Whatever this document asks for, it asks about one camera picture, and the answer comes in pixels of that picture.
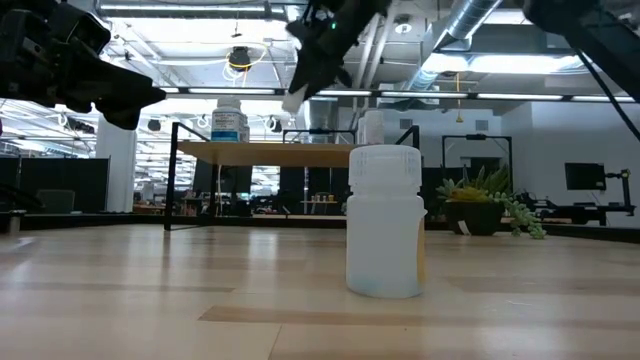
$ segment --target potted plant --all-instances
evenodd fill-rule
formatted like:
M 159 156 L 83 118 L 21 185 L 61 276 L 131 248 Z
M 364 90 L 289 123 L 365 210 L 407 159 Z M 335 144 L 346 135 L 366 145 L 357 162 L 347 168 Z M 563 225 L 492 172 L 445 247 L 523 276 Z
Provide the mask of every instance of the potted plant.
M 469 181 L 466 177 L 455 183 L 451 179 L 443 181 L 437 188 L 440 197 L 446 200 L 444 212 L 449 228 L 456 234 L 490 236 L 500 228 L 502 217 L 507 211 L 511 217 L 512 234 L 520 236 L 525 227 L 534 239 L 543 239 L 546 232 L 542 230 L 540 220 L 524 204 L 514 200 L 505 193 L 509 186 L 507 167 L 490 174 L 485 178 L 482 168 L 478 177 Z

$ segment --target black partition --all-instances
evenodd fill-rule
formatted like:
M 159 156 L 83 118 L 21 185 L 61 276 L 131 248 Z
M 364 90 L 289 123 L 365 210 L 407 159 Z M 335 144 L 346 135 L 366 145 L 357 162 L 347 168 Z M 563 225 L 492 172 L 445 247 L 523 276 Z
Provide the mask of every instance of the black partition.
M 217 177 L 217 166 L 198 160 L 193 177 L 193 190 L 215 192 L 212 177 Z M 253 166 L 223 166 L 220 169 L 220 189 L 223 193 L 250 193 Z
M 34 196 L 39 191 L 72 191 L 73 211 L 104 211 L 108 181 L 109 159 L 22 160 L 20 189 Z
M 287 208 L 293 215 L 304 213 L 304 177 L 303 167 L 281 167 L 280 168 L 280 194 L 290 199 Z
M 309 179 L 309 190 L 307 191 L 308 198 L 311 198 L 317 193 L 331 193 L 330 168 L 308 168 L 307 171 Z
M 347 201 L 347 197 L 351 191 L 349 187 L 349 169 L 333 168 L 331 169 L 331 193 L 335 194 L 339 201 Z
M 18 158 L 0 158 L 0 184 L 16 186 L 19 164 Z
M 18 176 L 18 158 L 0 158 L 0 185 L 16 186 Z M 12 200 L 0 192 L 0 213 L 11 210 Z

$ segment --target ceiling light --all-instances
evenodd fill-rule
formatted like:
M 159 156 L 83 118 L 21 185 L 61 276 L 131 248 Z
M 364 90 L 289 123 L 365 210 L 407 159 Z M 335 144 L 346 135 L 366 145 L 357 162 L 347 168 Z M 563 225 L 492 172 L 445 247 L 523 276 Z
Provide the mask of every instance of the ceiling light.
M 469 71 L 494 74 L 553 74 L 575 62 L 572 56 L 482 55 L 469 64 Z
M 168 93 L 168 94 L 177 94 L 180 92 L 180 89 L 178 88 L 160 88 L 160 90 L 164 90 L 164 92 Z
M 610 102 L 606 96 L 574 96 L 571 101 L 576 102 Z M 635 103 L 636 101 L 630 96 L 616 96 L 616 101 L 619 103 Z
M 174 5 L 174 4 L 156 4 L 156 5 L 102 5 L 100 10 L 162 10 L 162 11 L 229 11 L 229 12 L 243 12 L 243 11 L 264 11 L 264 7 L 261 6 L 215 6 L 212 5 Z M 275 8 L 271 12 L 282 14 L 284 9 Z
M 218 94 L 218 95 L 274 95 L 273 89 L 237 89 L 237 88 L 190 88 L 192 94 Z
M 39 152 L 44 152 L 45 150 L 47 150 L 47 148 L 45 148 L 44 146 L 35 143 L 33 141 L 26 141 L 26 140 L 13 140 L 14 144 L 23 149 L 23 150 L 31 150 L 31 151 L 39 151 Z
M 396 26 L 396 33 L 398 33 L 398 34 L 406 34 L 408 32 L 411 32 L 411 29 L 413 29 L 411 24 L 400 24 L 400 25 Z
M 463 56 L 431 54 L 422 64 L 422 71 L 443 73 L 446 71 L 465 72 L 469 70 L 469 62 Z
M 366 90 L 322 90 L 318 96 L 371 96 L 371 91 Z
M 22 131 L 22 130 L 18 130 L 16 128 L 12 128 L 11 126 L 0 126 L 1 129 L 3 129 L 3 131 L 6 133 L 12 133 L 12 134 L 16 134 L 16 135 L 27 135 L 26 132 Z
M 528 95 L 528 94 L 478 94 L 478 99 L 487 100 L 529 100 L 529 101 L 559 101 L 562 95 Z
M 418 98 L 418 99 L 465 99 L 466 93 L 383 91 L 382 97 Z
M 622 103 L 635 103 L 636 100 L 631 96 L 616 96 L 616 101 Z
M 606 96 L 574 96 L 571 101 L 579 102 L 609 102 Z

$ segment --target plant pot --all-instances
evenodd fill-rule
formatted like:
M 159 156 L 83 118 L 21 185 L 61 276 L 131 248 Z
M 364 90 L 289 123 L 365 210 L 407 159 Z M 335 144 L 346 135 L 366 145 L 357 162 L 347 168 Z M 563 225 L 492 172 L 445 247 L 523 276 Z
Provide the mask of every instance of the plant pot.
M 449 229 L 464 235 L 460 223 L 464 221 L 471 235 L 491 236 L 500 228 L 504 206 L 495 202 L 448 201 L 444 204 Z

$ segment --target wooden shelf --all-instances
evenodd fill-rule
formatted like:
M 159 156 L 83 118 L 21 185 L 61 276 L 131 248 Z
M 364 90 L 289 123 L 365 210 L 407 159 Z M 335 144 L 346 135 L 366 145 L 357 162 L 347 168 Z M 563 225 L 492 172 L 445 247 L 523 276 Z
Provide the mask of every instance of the wooden shelf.
M 179 142 L 178 150 L 225 166 L 349 167 L 355 145 Z

